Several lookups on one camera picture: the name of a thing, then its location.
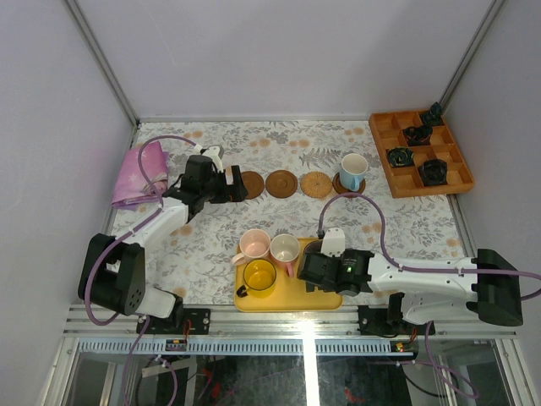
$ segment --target cable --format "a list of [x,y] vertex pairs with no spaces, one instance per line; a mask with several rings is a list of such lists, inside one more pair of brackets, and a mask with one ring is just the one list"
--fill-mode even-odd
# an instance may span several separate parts
[[[381,245],[381,253],[383,256],[393,265],[398,268],[401,268],[403,271],[409,271],[409,272],[417,272],[417,273],[450,273],[450,274],[456,274],[457,269],[445,269],[445,268],[415,268],[413,266],[401,266],[398,262],[396,262],[390,255],[389,252],[387,252],[387,248],[385,247],[385,216],[383,215],[383,211],[381,211],[380,207],[368,196],[361,195],[360,193],[356,192],[347,192],[342,193],[341,195],[336,195],[323,206],[323,210],[320,213],[320,220],[318,223],[318,235],[323,232],[323,216],[325,215],[325,211],[327,208],[331,205],[333,201],[336,199],[339,199],[341,197],[360,197],[361,199],[366,200],[368,203],[370,203],[374,209],[378,212],[381,219],[381,233],[380,233],[380,245]],[[462,269],[461,272],[463,274],[478,274],[478,275],[506,275],[511,277],[531,277],[533,279],[537,279],[538,281],[541,281],[541,275],[538,275],[536,273],[532,272],[522,272],[522,271],[515,271],[515,270],[507,270],[507,269]],[[527,294],[525,296],[521,297],[521,300],[528,300],[533,299],[541,295],[541,288],[537,291]]]
[[463,396],[464,398],[468,399],[477,399],[479,398],[479,390],[463,375],[459,374],[457,371],[452,370],[451,368],[448,369],[450,373],[452,373],[454,376],[460,377],[463,381],[465,381],[473,390],[473,395],[470,395],[469,393],[465,393],[462,391],[459,387],[456,387],[453,385],[453,382],[449,381],[447,378],[443,376],[441,373],[441,370],[444,369],[443,365],[436,364],[434,361],[434,356],[432,355],[432,351],[430,350],[430,344],[429,344],[429,333],[430,328],[434,324],[433,321],[429,321],[426,325],[426,331],[424,332],[424,347],[426,348],[426,354],[429,356],[430,363],[435,368],[436,374],[440,377],[440,379],[453,391],[458,393],[459,395]]
[[440,398],[440,399],[447,398],[446,395],[440,395],[439,393],[432,393],[432,392],[427,391],[426,389],[421,388],[417,383],[412,381],[409,376],[406,375],[406,371],[404,370],[404,368],[402,368],[402,374],[404,374],[404,377],[406,378],[406,381],[411,383],[413,387],[417,388],[422,393],[424,393],[426,395],[429,395],[432,398]]
[[398,337],[398,334],[395,334],[394,336],[386,336],[384,334],[378,334],[377,332],[371,332],[370,330],[367,330],[367,329],[363,329],[360,332],[361,333],[362,332],[367,332],[369,335],[376,336],[376,337],[379,337],[379,338],[397,338]]
[[[145,334],[146,329],[149,328],[149,324],[150,324],[150,317],[147,316],[145,324],[143,325],[143,328],[141,328],[141,332],[139,333],[139,336],[137,336],[137,338],[135,338],[134,343],[132,344],[132,346],[129,349],[128,357],[126,358],[126,363],[124,364],[124,368],[123,368],[123,371],[122,371],[122,386],[121,386],[121,388],[122,388],[122,395],[123,395],[123,398],[124,398],[124,405],[125,406],[129,406],[129,399],[128,399],[128,396],[126,395],[126,378],[127,378],[127,375],[128,375],[128,366],[129,366],[129,363],[130,363],[130,361],[131,361],[131,359],[132,359],[132,357],[134,355],[134,350],[137,347],[137,344],[139,343],[140,339]],[[177,397],[177,391],[178,391],[177,374],[175,373],[175,370],[173,369],[172,365],[169,362],[167,362],[162,357],[158,357],[158,359],[167,368],[169,368],[169,370],[172,373],[172,384],[173,384],[172,396],[171,396],[171,400],[167,404],[167,406],[172,406],[172,404],[175,401],[175,398]]]
[[203,394],[206,392],[207,388],[209,387],[210,383],[212,382],[212,377],[214,376],[214,370],[216,369],[216,356],[214,357],[214,360],[212,361],[212,372],[210,373],[209,379],[206,382],[205,387],[199,394],[199,397],[197,398],[197,401],[201,400],[203,397]]
[[145,179],[146,183],[149,185],[150,189],[152,190],[152,192],[154,192],[154,194],[158,197],[158,200],[160,201],[160,205],[158,207],[158,209],[152,213],[149,217],[147,217],[145,220],[143,220],[140,224],[138,224],[137,226],[135,226],[133,228],[133,231],[128,231],[127,233],[125,233],[124,235],[118,237],[117,239],[115,239],[111,245],[107,246],[103,252],[100,254],[100,256],[98,256],[98,259],[96,260],[96,262],[94,263],[94,265],[92,266],[92,269],[90,270],[90,274],[88,276],[88,280],[86,281],[86,285],[85,285],[85,309],[86,309],[86,314],[88,316],[88,318],[94,323],[96,324],[97,326],[107,326],[108,324],[112,323],[113,320],[115,320],[118,316],[118,313],[115,313],[114,315],[112,315],[111,318],[109,318],[108,320],[105,320],[105,321],[101,321],[101,320],[98,320],[95,316],[94,316],[94,313],[92,313],[92,308],[90,307],[90,292],[92,290],[92,283],[94,282],[94,279],[96,279],[96,273],[98,272],[98,269],[100,268],[101,266],[101,263],[107,258],[107,256],[109,255],[109,253],[111,253],[111,251],[117,246],[119,245],[120,243],[122,243],[125,239],[127,239],[129,236],[133,235],[134,233],[136,233],[137,231],[139,231],[142,227],[144,227],[146,224],[148,224],[149,222],[151,222],[152,220],[154,220],[160,213],[161,213],[161,210],[162,210],[162,207],[163,207],[163,198],[161,197],[161,192],[160,190],[154,185],[154,183],[150,180],[150,178],[148,177],[148,175],[146,174],[145,172],[145,169],[143,168],[143,161],[142,161],[142,157],[143,157],[143,150],[146,148],[146,146],[148,144],[150,144],[151,142],[154,142],[156,140],[164,140],[164,139],[174,139],[174,140],[181,140],[181,141],[185,141],[185,142],[188,142],[190,145],[192,146],[196,146],[196,144],[192,141],[192,140],[188,140],[187,138],[184,138],[184,137],[180,137],[180,136],[177,136],[177,135],[160,135],[158,137],[154,137],[154,138],[151,138],[150,140],[146,141],[142,146],[141,148],[139,149],[139,154],[137,155],[137,163],[139,165],[139,170],[141,171],[141,174],[143,175],[143,178]]
[[175,186],[177,186],[178,182],[180,182],[180,179],[182,179],[182,178],[183,178],[183,176],[184,176],[184,174],[183,174],[183,173],[181,173],[180,175],[178,175],[178,178],[177,178],[177,180],[175,180],[175,183],[174,183],[174,184],[172,184],[172,185],[171,185],[171,186],[169,186],[169,187],[170,187],[170,188],[174,188]]

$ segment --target blue mug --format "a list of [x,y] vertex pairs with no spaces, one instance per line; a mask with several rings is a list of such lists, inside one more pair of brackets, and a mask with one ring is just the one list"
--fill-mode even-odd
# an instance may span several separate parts
[[347,154],[340,165],[340,183],[346,189],[356,192],[361,187],[369,163],[364,156]]

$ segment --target floral tablecloth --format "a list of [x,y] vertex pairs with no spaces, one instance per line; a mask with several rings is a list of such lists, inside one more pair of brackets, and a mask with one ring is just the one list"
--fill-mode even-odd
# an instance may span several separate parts
[[[316,237],[324,199],[308,197],[300,179],[311,171],[331,178],[340,160],[350,152],[366,157],[369,171],[364,193],[385,213],[388,228],[386,244],[391,255],[423,259],[463,255],[461,242],[447,198],[444,195],[393,199],[385,179],[368,122],[264,122],[264,123],[144,123],[137,144],[151,137],[178,134],[201,145],[222,145],[224,166],[238,164],[241,171],[255,171],[263,178],[286,169],[297,175],[297,192],[277,199],[266,191],[242,203],[207,203],[188,225],[173,232],[161,246],[147,255],[147,283],[173,291],[187,304],[231,305],[234,269],[230,258],[236,253],[244,231],[263,228],[271,237],[291,233]],[[170,183],[183,172],[191,147],[178,140],[161,140],[169,152]],[[119,210],[113,232],[118,233],[153,210],[143,204],[137,211]],[[381,223],[377,212],[359,199],[337,200],[325,214],[325,227],[340,227],[347,246],[380,252]],[[346,298],[345,305],[382,304],[384,294],[360,294]]]

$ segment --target white wall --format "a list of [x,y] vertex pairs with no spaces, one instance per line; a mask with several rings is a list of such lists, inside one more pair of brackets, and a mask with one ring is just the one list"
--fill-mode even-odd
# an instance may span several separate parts
[[35,404],[130,127],[60,0],[0,5],[0,404]]
[[[541,2],[510,1],[447,113],[477,180],[460,198],[478,247],[541,267]],[[522,280],[522,293],[541,288]],[[541,298],[523,304],[522,347],[541,392]]]
[[368,117],[443,95],[491,0],[80,0],[142,117]]

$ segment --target yellow mug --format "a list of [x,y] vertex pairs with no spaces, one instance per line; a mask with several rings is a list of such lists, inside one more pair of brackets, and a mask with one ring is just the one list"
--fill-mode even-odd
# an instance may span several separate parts
[[276,286],[276,268],[268,260],[253,260],[244,268],[244,285],[237,290],[239,298],[249,294],[256,298],[266,298]]

